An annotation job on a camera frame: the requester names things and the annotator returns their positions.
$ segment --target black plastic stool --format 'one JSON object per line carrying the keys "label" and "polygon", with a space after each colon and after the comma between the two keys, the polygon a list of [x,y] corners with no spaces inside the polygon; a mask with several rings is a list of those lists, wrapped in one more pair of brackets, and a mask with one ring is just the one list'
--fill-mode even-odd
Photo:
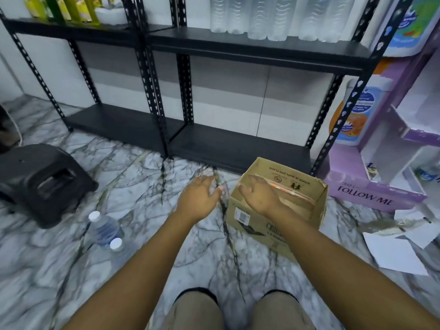
{"label": "black plastic stool", "polygon": [[46,144],[16,147],[0,155],[0,200],[41,228],[78,206],[98,183],[64,150]]}

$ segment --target barcode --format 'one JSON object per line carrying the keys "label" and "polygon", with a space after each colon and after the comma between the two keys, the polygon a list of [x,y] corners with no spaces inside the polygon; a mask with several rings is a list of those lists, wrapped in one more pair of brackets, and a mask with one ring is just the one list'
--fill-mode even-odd
{"label": "barcode", "polygon": [[239,208],[235,208],[235,215],[234,218],[241,222],[242,224],[244,224],[245,226],[247,226],[249,224],[249,220],[250,220],[250,215],[243,212],[242,210],[240,210]]}

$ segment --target hand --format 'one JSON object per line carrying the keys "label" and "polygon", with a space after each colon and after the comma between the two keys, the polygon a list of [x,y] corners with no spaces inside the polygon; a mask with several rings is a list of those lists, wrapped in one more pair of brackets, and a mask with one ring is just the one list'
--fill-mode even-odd
{"label": "hand", "polygon": [[213,180],[214,176],[194,178],[180,195],[177,201],[176,213],[190,220],[193,225],[206,218],[216,207],[222,195],[220,187],[209,195],[209,187]]}
{"label": "hand", "polygon": [[239,185],[239,191],[246,203],[257,213],[268,217],[273,209],[284,206],[275,193],[274,187],[270,186],[262,177],[250,175],[250,187]]}

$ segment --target leg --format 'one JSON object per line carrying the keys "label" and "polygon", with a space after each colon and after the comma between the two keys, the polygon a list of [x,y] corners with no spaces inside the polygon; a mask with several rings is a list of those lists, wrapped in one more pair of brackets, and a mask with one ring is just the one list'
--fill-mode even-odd
{"label": "leg", "polygon": [[250,329],[315,330],[315,326],[292,295],[275,290],[253,307]]}
{"label": "leg", "polygon": [[207,289],[182,292],[166,316],[161,330],[224,330],[223,314],[214,299],[215,296]]}

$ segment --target right hand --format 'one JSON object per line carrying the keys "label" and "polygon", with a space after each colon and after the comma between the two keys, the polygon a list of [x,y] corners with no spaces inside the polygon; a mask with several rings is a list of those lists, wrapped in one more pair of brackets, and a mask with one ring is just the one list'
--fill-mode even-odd
{"label": "right hand", "polygon": [[250,175],[250,187],[239,185],[239,191],[245,198],[246,203],[257,213],[268,217],[273,209],[283,206],[283,203],[275,193],[274,187],[270,186],[262,177]]}

